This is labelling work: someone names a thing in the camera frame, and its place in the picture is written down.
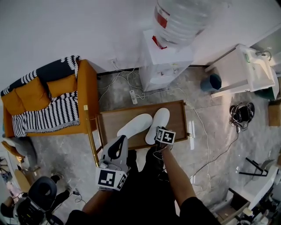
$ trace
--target marble floor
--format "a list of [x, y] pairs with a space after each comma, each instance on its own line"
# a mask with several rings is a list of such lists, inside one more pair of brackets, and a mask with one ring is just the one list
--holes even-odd
[[[129, 73], [121, 73], [127, 78]], [[104, 75], [98, 81], [100, 96], [104, 94], [112, 79], [117, 74]], [[240, 170], [251, 171], [252, 167], [245, 162], [249, 157], [258, 163], [267, 159], [276, 159], [281, 146], [281, 128], [268, 126], [268, 101], [253, 93], [240, 93], [211, 98], [209, 93], [200, 90], [200, 81], [207, 77], [202, 68], [188, 68], [168, 87], [173, 89], [153, 94], [158, 91], [146, 92], [144, 100], [138, 98], [138, 105], [148, 105], [183, 99], [186, 102], [187, 124], [195, 124], [195, 148], [191, 150], [190, 140], [174, 144], [172, 153], [189, 177], [201, 168], [207, 161], [214, 160], [225, 152], [230, 143], [237, 137], [236, 128], [229, 124], [230, 105], [240, 102], [252, 102], [255, 106], [255, 116], [246, 131], [240, 132], [238, 140], [229, 151], [215, 162], [200, 170], [195, 176], [194, 189], [199, 199], [206, 206], [212, 206], [222, 201], [229, 187], [244, 186], [250, 177], [239, 175]], [[137, 75], [130, 74], [129, 81], [139, 87]], [[133, 88], [142, 96], [142, 91]], [[130, 86], [126, 79], [118, 77], [108, 91], [100, 99], [100, 110], [108, 111], [134, 107], [130, 95]], [[94, 132], [98, 147], [97, 133]], [[97, 191], [95, 185], [95, 165], [90, 150], [88, 137], [85, 134], [33, 137], [39, 164], [43, 175], [50, 175], [52, 170], [64, 174], [65, 181], [73, 189], [77, 189], [83, 200], [88, 201]], [[137, 151], [139, 170], [145, 163], [147, 149]], [[84, 203], [75, 203], [77, 197], [72, 195], [56, 211], [55, 215], [66, 221], [68, 214], [74, 209], [82, 209]]]

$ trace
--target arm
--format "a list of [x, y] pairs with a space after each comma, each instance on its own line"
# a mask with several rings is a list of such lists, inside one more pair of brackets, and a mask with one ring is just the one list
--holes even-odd
[[179, 166], [170, 150], [171, 146], [169, 145], [162, 150], [162, 156], [170, 180], [170, 185], [180, 207], [186, 199], [196, 197], [196, 195], [188, 176]]
[[82, 212], [88, 215], [100, 214], [105, 206], [107, 200], [112, 195], [112, 191], [99, 190], [83, 207]]

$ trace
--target wooden table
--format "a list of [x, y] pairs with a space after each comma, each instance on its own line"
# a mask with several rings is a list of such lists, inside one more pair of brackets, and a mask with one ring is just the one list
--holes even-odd
[[[153, 117], [160, 108], [167, 108], [170, 111], [170, 119], [166, 129], [176, 132], [175, 142], [187, 140], [188, 132], [184, 106], [185, 103], [181, 100], [101, 112], [96, 118], [101, 147], [116, 138], [117, 132], [134, 117], [142, 113], [148, 113]], [[148, 129], [132, 136], [129, 139], [129, 150], [151, 147], [145, 142], [147, 132]]]

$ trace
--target orange cushion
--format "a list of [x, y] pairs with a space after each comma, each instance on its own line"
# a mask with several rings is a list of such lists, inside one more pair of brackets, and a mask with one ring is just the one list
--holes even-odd
[[22, 87], [16, 88], [16, 93], [22, 100], [24, 108], [27, 111], [38, 111], [46, 108], [50, 99], [38, 77], [25, 84]]
[[4, 106], [12, 116], [19, 115], [25, 112], [23, 103], [15, 92], [15, 89], [9, 94], [4, 95], [2, 97], [2, 101]]
[[64, 93], [71, 93], [77, 90], [77, 80], [75, 74], [65, 78], [47, 82], [50, 93], [53, 98], [61, 96]]

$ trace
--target black and white striped blanket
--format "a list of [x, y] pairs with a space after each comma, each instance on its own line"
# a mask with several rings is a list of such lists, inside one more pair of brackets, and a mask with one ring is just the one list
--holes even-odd
[[79, 125], [77, 91], [52, 98], [45, 109], [12, 116], [15, 137], [27, 133], [48, 133]]

